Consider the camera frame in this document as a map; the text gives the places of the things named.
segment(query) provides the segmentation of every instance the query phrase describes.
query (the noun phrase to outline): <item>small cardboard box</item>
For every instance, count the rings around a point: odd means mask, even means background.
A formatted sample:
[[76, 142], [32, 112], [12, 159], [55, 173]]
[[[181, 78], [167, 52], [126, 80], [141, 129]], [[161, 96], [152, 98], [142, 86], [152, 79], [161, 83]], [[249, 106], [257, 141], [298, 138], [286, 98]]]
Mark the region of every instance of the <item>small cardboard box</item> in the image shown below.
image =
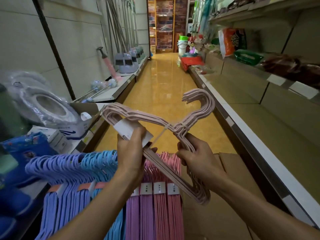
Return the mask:
[[70, 106], [74, 108], [79, 115], [83, 112], [87, 112], [92, 118], [80, 121], [78, 124], [62, 124], [54, 126], [54, 128], [64, 134], [68, 140], [80, 140], [86, 135], [86, 132], [90, 129], [92, 124], [99, 118], [99, 109], [96, 103], [70, 103]]
[[51, 129], [34, 125], [28, 132], [28, 135], [38, 132], [42, 132], [46, 135], [50, 147], [59, 154], [63, 154], [63, 152], [71, 147], [71, 142], [68, 141], [67, 138], [58, 129]]

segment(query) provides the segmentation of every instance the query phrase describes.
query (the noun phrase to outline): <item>glossy floor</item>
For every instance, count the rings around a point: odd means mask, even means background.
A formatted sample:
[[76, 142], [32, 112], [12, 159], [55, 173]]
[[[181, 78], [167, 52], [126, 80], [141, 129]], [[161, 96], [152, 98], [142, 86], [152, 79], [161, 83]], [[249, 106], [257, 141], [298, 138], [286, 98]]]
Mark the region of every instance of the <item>glossy floor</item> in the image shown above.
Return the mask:
[[[186, 104], [182, 102], [183, 93], [197, 88], [191, 76], [177, 66], [178, 54], [157, 54], [148, 62], [140, 80], [134, 85], [125, 102], [132, 109], [154, 114], [175, 123], [181, 121], [187, 114], [200, 108], [199, 102]], [[163, 127], [142, 122], [156, 138]], [[214, 153], [236, 153], [228, 137], [213, 114], [198, 121], [191, 129], [194, 136], [207, 141]], [[178, 139], [170, 132], [158, 139], [155, 146], [158, 152], [177, 151]], [[117, 148], [117, 132], [109, 127], [96, 151], [113, 150]]]

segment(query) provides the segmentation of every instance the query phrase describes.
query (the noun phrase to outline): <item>green plastic wrapped item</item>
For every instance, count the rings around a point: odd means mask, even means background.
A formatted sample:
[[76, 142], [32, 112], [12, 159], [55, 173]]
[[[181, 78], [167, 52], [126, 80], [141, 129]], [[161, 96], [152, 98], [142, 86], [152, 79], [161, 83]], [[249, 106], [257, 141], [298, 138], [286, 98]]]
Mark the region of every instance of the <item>green plastic wrapped item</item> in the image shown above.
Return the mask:
[[256, 66], [262, 60], [263, 56], [246, 49], [238, 49], [234, 52], [234, 56], [237, 61], [240, 61], [244, 64]]

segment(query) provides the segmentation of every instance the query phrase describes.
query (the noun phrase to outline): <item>white label with black text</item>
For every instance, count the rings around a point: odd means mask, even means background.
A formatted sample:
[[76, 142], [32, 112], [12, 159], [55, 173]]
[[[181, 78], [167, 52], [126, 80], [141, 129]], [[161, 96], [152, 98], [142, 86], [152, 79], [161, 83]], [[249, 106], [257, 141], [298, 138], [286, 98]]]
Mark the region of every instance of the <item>white label with black text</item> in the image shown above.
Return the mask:
[[[125, 140], [130, 140], [134, 129], [142, 127], [142, 125], [138, 121], [130, 121], [127, 118], [124, 118], [113, 127]], [[153, 135], [149, 131], [146, 131], [146, 135], [142, 139], [142, 147], [144, 147], [152, 138]]]
[[179, 193], [180, 192], [178, 186], [173, 183], [168, 184], [168, 195], [178, 195]]
[[141, 195], [152, 195], [152, 183], [142, 183], [140, 187]]
[[153, 183], [153, 194], [165, 194], [166, 193], [166, 182]]
[[131, 194], [131, 197], [132, 196], [138, 196], [139, 195], [139, 187], [137, 187], [134, 191], [133, 191], [133, 193]]

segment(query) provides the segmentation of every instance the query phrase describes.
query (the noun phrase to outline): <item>aisle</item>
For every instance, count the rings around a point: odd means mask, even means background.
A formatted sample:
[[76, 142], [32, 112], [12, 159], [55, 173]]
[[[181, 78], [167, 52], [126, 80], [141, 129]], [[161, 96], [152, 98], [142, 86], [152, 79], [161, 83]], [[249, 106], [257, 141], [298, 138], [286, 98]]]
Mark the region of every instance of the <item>aisle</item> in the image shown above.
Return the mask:
[[[132, 109], [144, 111], [162, 117], [170, 123], [181, 121], [187, 114], [200, 108], [199, 102], [182, 102], [183, 93], [197, 88], [191, 76], [177, 66], [178, 53], [158, 54], [148, 62], [140, 80], [134, 85], [123, 103]], [[163, 127], [142, 122], [154, 138]], [[207, 141], [214, 153], [236, 153], [228, 137], [213, 114], [198, 121], [191, 129], [194, 136]], [[178, 139], [166, 131], [156, 142], [158, 152], [177, 151]], [[117, 148], [117, 132], [109, 127], [96, 151]]]

